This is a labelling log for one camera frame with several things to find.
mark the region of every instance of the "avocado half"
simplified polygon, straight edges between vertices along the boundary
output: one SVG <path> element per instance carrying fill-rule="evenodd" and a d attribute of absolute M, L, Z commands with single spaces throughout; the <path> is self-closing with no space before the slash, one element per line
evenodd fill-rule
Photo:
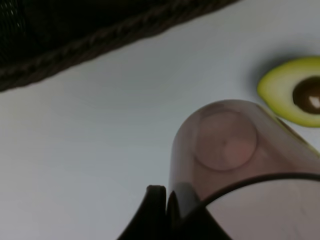
<path fill-rule="evenodd" d="M 289 61 L 267 73 L 259 96 L 280 117 L 305 127 L 320 127 L 320 56 Z"/>

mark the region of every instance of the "white surface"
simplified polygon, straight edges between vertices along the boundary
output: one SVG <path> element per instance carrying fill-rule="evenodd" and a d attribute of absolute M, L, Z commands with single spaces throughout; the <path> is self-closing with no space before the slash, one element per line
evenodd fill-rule
<path fill-rule="evenodd" d="M 278 180 L 250 185 L 208 205 L 232 240 L 315 240 L 320 184 Z"/>
<path fill-rule="evenodd" d="M 0 94 L 0 239 L 116 239 L 145 187 L 167 185 L 195 110 L 260 102 L 259 77 L 320 54 L 319 0 L 244 0 Z M 320 131 L 295 126 L 320 149 Z"/>

